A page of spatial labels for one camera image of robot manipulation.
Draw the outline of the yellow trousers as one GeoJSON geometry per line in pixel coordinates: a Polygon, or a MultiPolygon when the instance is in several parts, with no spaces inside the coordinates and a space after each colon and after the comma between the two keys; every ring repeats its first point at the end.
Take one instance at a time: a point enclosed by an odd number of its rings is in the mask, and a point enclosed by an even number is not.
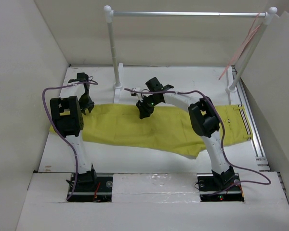
{"type": "Polygon", "coordinates": [[[98,104],[83,116],[82,138],[87,142],[149,148],[195,158],[206,149],[191,126],[188,112],[174,106],[157,106],[139,118],[135,105],[98,104]]]}

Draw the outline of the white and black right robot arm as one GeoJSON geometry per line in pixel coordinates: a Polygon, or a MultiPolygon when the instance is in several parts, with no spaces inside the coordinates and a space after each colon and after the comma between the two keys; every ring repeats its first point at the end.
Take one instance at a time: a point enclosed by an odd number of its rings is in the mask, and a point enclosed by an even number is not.
{"type": "Polygon", "coordinates": [[[220,138],[220,117],[211,100],[202,96],[195,98],[188,96],[188,92],[174,91],[174,86],[163,86],[154,77],[146,83],[147,91],[134,88],[131,96],[138,97],[136,103],[140,119],[150,117],[159,103],[166,103],[178,107],[189,114],[193,131],[205,143],[211,161],[213,184],[219,190],[224,190],[234,183],[235,172],[226,159],[220,138]]]}

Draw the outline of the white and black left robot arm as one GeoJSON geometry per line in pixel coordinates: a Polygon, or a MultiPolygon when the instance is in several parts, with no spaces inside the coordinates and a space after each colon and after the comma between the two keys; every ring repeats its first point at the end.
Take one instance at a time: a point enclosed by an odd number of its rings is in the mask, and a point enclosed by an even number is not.
{"type": "Polygon", "coordinates": [[[75,149],[78,170],[71,180],[70,186],[85,188],[92,191],[97,187],[98,179],[93,164],[87,160],[82,139],[84,129],[83,116],[91,112],[94,102],[89,96],[89,76],[84,72],[77,73],[75,79],[69,83],[76,85],[68,89],[63,98],[50,99],[51,118],[59,134],[63,136],[75,149]]]}

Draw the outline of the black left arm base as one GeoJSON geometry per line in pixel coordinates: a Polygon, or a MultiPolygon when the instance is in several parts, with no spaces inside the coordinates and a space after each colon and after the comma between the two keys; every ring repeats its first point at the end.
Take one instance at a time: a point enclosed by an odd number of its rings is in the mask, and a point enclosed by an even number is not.
{"type": "Polygon", "coordinates": [[[67,180],[69,184],[67,201],[79,202],[79,203],[104,203],[111,202],[112,200],[112,186],[113,175],[97,175],[95,183],[90,181],[76,184],[75,190],[73,190],[72,180],[67,180]]]}

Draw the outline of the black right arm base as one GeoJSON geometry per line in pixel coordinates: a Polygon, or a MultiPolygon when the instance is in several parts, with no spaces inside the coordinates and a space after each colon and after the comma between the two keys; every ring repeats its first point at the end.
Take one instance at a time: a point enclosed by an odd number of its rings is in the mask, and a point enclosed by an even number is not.
{"type": "Polygon", "coordinates": [[[212,174],[199,175],[194,187],[199,190],[201,202],[245,202],[242,189],[239,186],[230,187],[234,180],[239,180],[239,176],[235,175],[224,189],[220,189],[212,174]]]}

